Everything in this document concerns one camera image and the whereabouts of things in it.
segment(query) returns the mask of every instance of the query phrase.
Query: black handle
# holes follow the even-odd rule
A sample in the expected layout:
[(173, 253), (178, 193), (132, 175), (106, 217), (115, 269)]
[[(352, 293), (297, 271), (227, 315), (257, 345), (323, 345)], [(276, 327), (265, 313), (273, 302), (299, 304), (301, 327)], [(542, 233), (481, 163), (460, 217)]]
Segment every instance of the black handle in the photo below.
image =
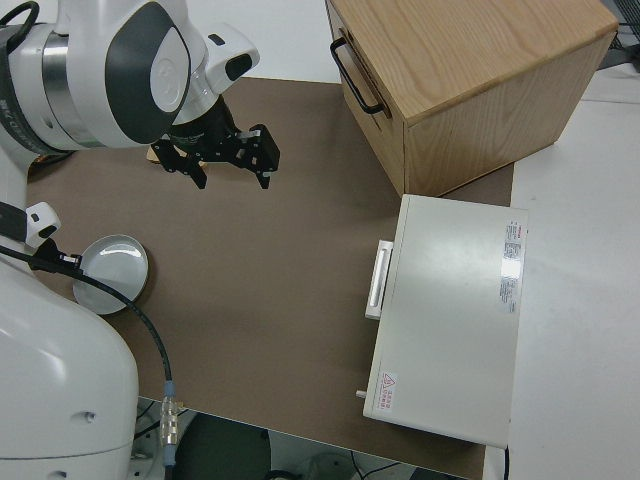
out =
[(374, 113), (382, 112), (384, 110), (383, 103), (378, 103), (376, 105), (367, 105), (367, 102), (365, 102), (364, 98), (362, 97), (360, 90), (358, 90), (358, 87), (356, 87), (355, 83), (353, 83), (353, 80), (349, 76), (347, 69), (338, 58), (338, 54), (336, 53), (336, 50), (338, 50), (338, 48), (346, 44), (347, 44), (347, 40), (344, 37), (340, 37), (331, 43), (331, 47), (330, 47), (331, 56), (333, 57), (333, 60), (336, 62), (336, 65), (338, 65), (338, 70), (340, 70), (340, 73), (344, 77), (345, 82), (347, 82), (347, 85), (349, 85), (349, 88), (353, 92), (353, 95), (356, 97), (356, 100), (358, 101), (360, 108), (362, 108), (362, 110), (364, 110), (365, 113), (373, 115)]

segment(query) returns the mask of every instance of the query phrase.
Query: metal connector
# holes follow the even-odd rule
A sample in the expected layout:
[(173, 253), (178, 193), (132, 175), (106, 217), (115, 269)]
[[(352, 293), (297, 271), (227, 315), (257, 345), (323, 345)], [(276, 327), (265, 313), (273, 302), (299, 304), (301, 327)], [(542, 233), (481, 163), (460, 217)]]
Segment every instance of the metal connector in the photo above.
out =
[(164, 397), (160, 418), (162, 446), (178, 444), (178, 413), (180, 413), (180, 408), (175, 397)]

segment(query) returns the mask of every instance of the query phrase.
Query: brown mat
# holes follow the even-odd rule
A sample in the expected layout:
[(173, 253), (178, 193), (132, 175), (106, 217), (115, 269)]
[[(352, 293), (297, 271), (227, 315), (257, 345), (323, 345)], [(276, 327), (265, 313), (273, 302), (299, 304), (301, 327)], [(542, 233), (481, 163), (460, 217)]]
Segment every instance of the brown mat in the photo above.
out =
[[(57, 210), (67, 252), (115, 233), (145, 246), (139, 305), (165, 340), (186, 406), (481, 478), (483, 446), (367, 419), (354, 395), (376, 337), (364, 318), (376, 245), (393, 240), (400, 199), (340, 86), (243, 79), (226, 100), (240, 128), (267, 124), (282, 151), (268, 191), (229, 165), (208, 166), (199, 191), (145, 149), (96, 150), (38, 173), (30, 202)], [(507, 168), (450, 196), (505, 204), (510, 187)], [(70, 282), (43, 278), (72, 298)], [(129, 313), (107, 320), (136, 357), (140, 394), (160, 398), (149, 335)]]

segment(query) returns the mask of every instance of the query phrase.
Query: label sticker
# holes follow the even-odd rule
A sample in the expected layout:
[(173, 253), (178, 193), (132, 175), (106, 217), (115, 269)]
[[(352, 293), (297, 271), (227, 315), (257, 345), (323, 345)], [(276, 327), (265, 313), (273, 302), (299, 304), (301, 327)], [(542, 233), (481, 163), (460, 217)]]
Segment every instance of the label sticker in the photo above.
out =
[(390, 372), (380, 372), (378, 380), (378, 401), (376, 409), (391, 413), (393, 409), (393, 398), (395, 395), (398, 375)]
[(500, 270), (500, 301), (502, 308), (514, 313), (517, 308), (522, 270), (522, 225), (512, 221), (504, 234), (502, 268)]

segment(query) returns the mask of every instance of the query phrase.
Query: wooden cabinet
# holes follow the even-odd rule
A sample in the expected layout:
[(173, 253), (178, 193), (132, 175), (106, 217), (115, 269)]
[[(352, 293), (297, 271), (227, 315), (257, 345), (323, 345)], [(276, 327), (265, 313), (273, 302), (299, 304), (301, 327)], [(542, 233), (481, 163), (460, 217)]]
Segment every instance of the wooden cabinet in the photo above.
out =
[(554, 143), (617, 28), (599, 0), (327, 0), (327, 10), (358, 124), (398, 193), (430, 196)]

